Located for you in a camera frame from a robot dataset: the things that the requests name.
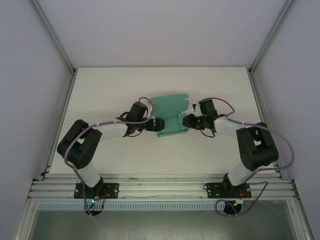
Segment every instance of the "red wire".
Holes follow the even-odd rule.
[[[103,202],[102,202],[102,206],[105,205],[106,198],[107,198],[107,190],[105,189],[105,190],[104,190],[104,199],[103,199]]]
[[[240,194],[241,194],[241,200],[244,198],[244,195],[246,195],[248,198],[249,198],[249,201],[250,201],[250,195],[246,192],[243,192],[242,190],[240,190]]]

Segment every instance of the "white wall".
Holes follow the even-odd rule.
[[[0,1],[0,32],[0,239],[10,240],[70,73],[29,1]]]
[[[39,0],[78,67],[250,67],[286,0]]]
[[[295,147],[290,173],[315,239],[320,239],[319,13],[320,1],[297,1],[256,73],[272,126]]]

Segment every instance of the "glass panel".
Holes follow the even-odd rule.
[[[294,240],[285,201],[259,201],[246,215],[214,211],[38,211],[32,240]]]

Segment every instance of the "white panel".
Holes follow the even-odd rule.
[[[29,1],[0,1],[0,32],[0,239],[11,240],[70,74]]]
[[[257,70],[272,126],[291,141],[291,168],[315,239],[320,239],[320,1],[297,1]],[[290,158],[287,146],[280,152]]]
[[[260,121],[247,70],[244,67],[148,67],[80,68],[64,119],[60,140],[77,119],[88,123],[114,120],[129,111],[139,97],[189,94],[192,103],[205,97],[219,97],[236,109],[234,118]],[[215,101],[219,113],[229,113]],[[115,138],[99,143],[93,162],[101,174],[200,175],[224,174],[240,161],[235,139],[217,134],[204,137],[190,129],[185,134],[157,137],[144,131],[139,137]],[[55,154],[51,174],[67,174],[67,167]]]
[[[286,0],[39,2],[75,67],[250,67]]]

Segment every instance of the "aluminum frame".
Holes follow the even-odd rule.
[[[61,126],[71,97],[73,83],[76,76],[70,80],[64,103],[61,106],[61,114],[58,118],[56,129],[60,132]],[[256,100],[259,114],[266,121],[268,116],[264,111],[261,95],[254,79],[249,74],[252,91]],[[57,146],[59,134],[53,134],[51,146],[47,154],[47,162],[50,163]],[[207,192],[203,189],[206,183],[221,182],[223,174],[179,176],[164,175],[153,177],[151,175],[102,175],[106,182],[119,183],[119,198],[116,201],[214,201],[208,199]],[[45,174],[43,181],[33,181],[22,218],[17,229],[15,240],[29,239],[32,234],[32,226],[36,220],[37,207],[40,201],[69,201],[73,198],[77,177],[74,174]],[[250,182],[268,181],[269,185],[262,194],[260,200],[285,200],[290,212],[293,230],[298,240],[312,240],[312,233],[304,215],[299,195],[292,180],[284,180],[279,172],[274,174],[259,173]],[[262,185],[252,185],[251,193],[255,198],[262,189]]]
[[[284,24],[296,1],[297,0],[287,0],[280,15],[276,19],[274,26],[270,30],[265,42],[263,43],[258,55],[256,56],[252,67],[250,70],[248,69],[248,76],[260,117],[267,124],[270,121],[263,103],[263,98],[259,91],[259,86],[253,77],[253,73],[268,52],[268,49],[272,45],[275,37],[277,36],[280,28]],[[30,238],[33,224],[37,218],[36,213],[40,201],[54,200],[74,202],[75,199],[73,199],[73,192],[75,188],[75,182],[77,181],[76,176],[73,174],[54,175],[49,174],[48,172],[58,143],[59,134],[67,111],[77,71],[75,71],[66,51],[64,50],[59,38],[49,23],[38,1],[30,0],[30,2],[48,34],[50,35],[57,52],[70,70],[71,76],[69,78],[63,103],[61,105],[61,109],[54,126],[54,131],[50,139],[50,146],[45,156],[45,164],[43,167],[44,171],[42,176],[43,178],[41,179],[42,181],[34,181],[32,183],[28,199],[25,203],[24,210],[16,230],[14,237],[15,240],[28,240]],[[207,193],[204,189],[202,189],[202,186],[208,182],[220,182],[223,174],[201,175],[194,176],[192,178],[190,176],[179,176],[178,178],[174,176],[162,176],[154,178],[147,175],[103,175],[102,177],[106,182],[120,183],[119,196],[121,197],[120,193],[124,194],[122,195],[122,199],[118,199],[117,201],[214,201],[214,199],[208,199]],[[285,200],[289,210],[293,230],[295,231],[297,239],[312,240],[314,238],[306,219],[306,215],[304,214],[301,201],[299,200],[295,183],[294,181],[284,179],[287,179],[286,172],[280,171],[273,175],[260,173],[256,175],[251,182],[268,181],[269,185],[261,196],[260,200]],[[255,197],[260,192],[261,186],[252,185],[251,189],[252,195]]]

